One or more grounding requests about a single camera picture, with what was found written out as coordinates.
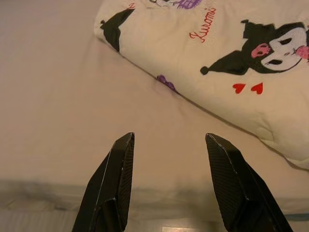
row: bed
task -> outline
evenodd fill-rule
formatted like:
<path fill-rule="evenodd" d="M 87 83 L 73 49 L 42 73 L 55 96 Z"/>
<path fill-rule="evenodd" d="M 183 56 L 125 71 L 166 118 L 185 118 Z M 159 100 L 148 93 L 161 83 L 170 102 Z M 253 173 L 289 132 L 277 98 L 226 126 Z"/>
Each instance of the bed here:
<path fill-rule="evenodd" d="M 204 140 L 213 132 L 242 152 L 284 214 L 309 213 L 308 171 L 100 42 L 100 5 L 0 3 L 1 208 L 77 210 L 113 142 L 133 131 L 130 218 L 220 220 Z"/>

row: pink skull emblem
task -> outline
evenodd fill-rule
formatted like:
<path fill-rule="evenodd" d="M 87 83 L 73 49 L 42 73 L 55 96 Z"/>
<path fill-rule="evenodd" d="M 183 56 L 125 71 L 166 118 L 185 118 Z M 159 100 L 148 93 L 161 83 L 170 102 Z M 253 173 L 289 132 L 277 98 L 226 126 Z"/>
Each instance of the pink skull emblem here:
<path fill-rule="evenodd" d="M 258 45 L 252 52 L 251 52 L 251 57 L 256 58 L 256 57 L 262 57 L 267 55 L 270 52 L 270 47 L 268 46 L 267 43 L 262 43 Z"/>
<path fill-rule="evenodd" d="M 296 55 L 300 56 L 302 59 L 309 59 L 309 47 L 301 46 L 296 50 Z"/>

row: black ear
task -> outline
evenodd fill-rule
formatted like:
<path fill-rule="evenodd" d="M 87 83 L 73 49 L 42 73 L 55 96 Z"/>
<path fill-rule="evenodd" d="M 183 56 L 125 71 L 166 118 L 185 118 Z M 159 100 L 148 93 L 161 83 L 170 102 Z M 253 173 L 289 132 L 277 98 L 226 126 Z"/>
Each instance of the black ear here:
<path fill-rule="evenodd" d="M 109 42 L 117 52 L 120 51 L 119 38 L 121 31 L 119 26 L 126 21 L 126 19 L 132 14 L 133 11 L 134 9 L 126 9 L 115 14 L 107 22 L 104 20 L 101 21 L 103 25 L 100 28 L 103 30 L 103 34 L 107 42 Z"/>
<path fill-rule="evenodd" d="M 226 72 L 234 75 L 244 75 L 247 72 L 248 68 L 249 67 L 244 63 L 242 59 L 241 52 L 234 51 L 216 61 L 209 68 L 207 67 L 201 68 L 200 72 L 203 75 L 206 75 L 208 71 L 222 72 L 222 73 Z"/>
<path fill-rule="evenodd" d="M 253 22 L 250 22 L 248 19 L 242 20 L 242 23 L 245 24 L 245 30 L 243 32 L 244 39 L 264 38 L 268 34 L 275 31 L 275 26 L 273 24 L 255 24 Z"/>

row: cartoon character print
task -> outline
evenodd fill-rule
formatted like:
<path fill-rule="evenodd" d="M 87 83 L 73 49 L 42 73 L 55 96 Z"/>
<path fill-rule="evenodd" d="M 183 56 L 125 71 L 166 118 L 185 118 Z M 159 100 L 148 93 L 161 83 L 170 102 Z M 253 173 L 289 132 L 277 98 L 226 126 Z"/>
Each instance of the cartoon character print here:
<path fill-rule="evenodd" d="M 170 88 L 172 91 L 174 91 L 175 93 L 178 93 L 177 90 L 176 90 L 176 88 L 175 88 L 175 86 L 174 86 L 174 84 L 173 84 L 172 82 L 167 81 L 164 75 L 159 75 L 159 76 L 156 77 L 156 79 L 157 79 L 159 82 L 161 82 L 161 83 L 163 83 L 164 85 L 166 85 L 167 87 L 169 87 L 169 88 Z"/>
<path fill-rule="evenodd" d="M 295 67 L 302 59 L 309 60 L 309 31 L 302 22 L 285 24 L 275 29 L 273 24 L 262 25 L 242 21 L 243 38 L 247 39 L 241 51 L 234 51 L 219 59 L 209 71 L 244 75 L 249 68 L 258 73 L 281 73 Z"/>
<path fill-rule="evenodd" d="M 177 9 L 192 9 L 198 6 L 202 0 L 149 0 L 160 7 L 177 7 Z"/>
<path fill-rule="evenodd" d="M 123 24 L 126 19 L 133 13 L 134 8 L 130 5 L 127 9 L 122 12 L 115 14 L 107 22 L 101 21 L 104 37 L 106 41 L 117 51 L 120 52 L 119 39 L 121 31 L 120 25 Z"/>

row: floor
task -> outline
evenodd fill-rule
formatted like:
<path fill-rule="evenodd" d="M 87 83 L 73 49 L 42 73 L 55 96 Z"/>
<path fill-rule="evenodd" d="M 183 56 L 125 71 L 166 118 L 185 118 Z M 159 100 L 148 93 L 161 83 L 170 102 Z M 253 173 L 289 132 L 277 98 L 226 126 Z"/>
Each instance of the floor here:
<path fill-rule="evenodd" d="M 70 232 L 76 213 L 66 211 L 16 212 L 0 211 L 1 232 Z M 308 232 L 308 222 L 290 222 L 294 232 Z M 152 220 L 137 222 L 130 220 L 126 232 L 226 232 L 219 223 L 200 225 L 194 228 L 186 219 Z"/>

